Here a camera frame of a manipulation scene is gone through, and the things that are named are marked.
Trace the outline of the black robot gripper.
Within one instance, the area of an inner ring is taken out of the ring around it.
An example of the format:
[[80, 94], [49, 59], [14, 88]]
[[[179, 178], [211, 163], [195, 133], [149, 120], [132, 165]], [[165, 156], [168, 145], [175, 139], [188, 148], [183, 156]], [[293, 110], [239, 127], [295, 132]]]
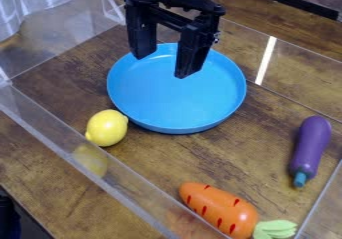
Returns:
[[211, 0], [124, 0], [128, 44], [141, 59], [156, 51], [156, 25], [180, 32], [175, 76], [196, 73], [217, 42], [219, 19], [224, 8]]

